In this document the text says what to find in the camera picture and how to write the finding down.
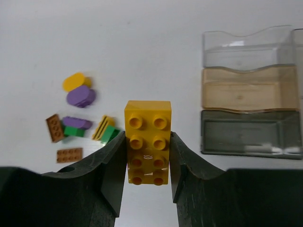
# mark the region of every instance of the brown lego brick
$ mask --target brown lego brick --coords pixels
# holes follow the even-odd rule
[[[59,116],[54,114],[53,116],[46,119],[49,133],[53,143],[59,142],[64,139],[64,133],[61,126]]]
[[[57,163],[77,162],[82,159],[82,148],[70,148],[57,151]]]

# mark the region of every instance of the orange translucent container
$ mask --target orange translucent container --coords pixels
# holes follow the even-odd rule
[[[206,68],[202,87],[203,109],[232,112],[299,110],[294,65],[276,65],[248,72]]]

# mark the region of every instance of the yellow oval lego piece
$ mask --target yellow oval lego piece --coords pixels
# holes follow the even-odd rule
[[[77,72],[74,75],[71,75],[70,77],[66,78],[63,81],[62,87],[64,91],[70,92],[82,85],[91,87],[91,80],[90,78],[85,77],[83,73]]]

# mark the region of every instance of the gray translucent container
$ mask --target gray translucent container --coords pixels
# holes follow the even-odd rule
[[[300,114],[201,112],[203,154],[302,159]]]

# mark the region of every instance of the green lego brick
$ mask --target green lego brick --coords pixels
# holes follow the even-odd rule
[[[101,143],[107,144],[109,143],[114,137],[116,137],[119,134],[120,130],[109,125],[105,129],[103,136],[101,137]]]
[[[83,137],[85,133],[84,129],[77,129],[74,127],[66,126],[64,129],[64,135],[66,136],[79,136]]]

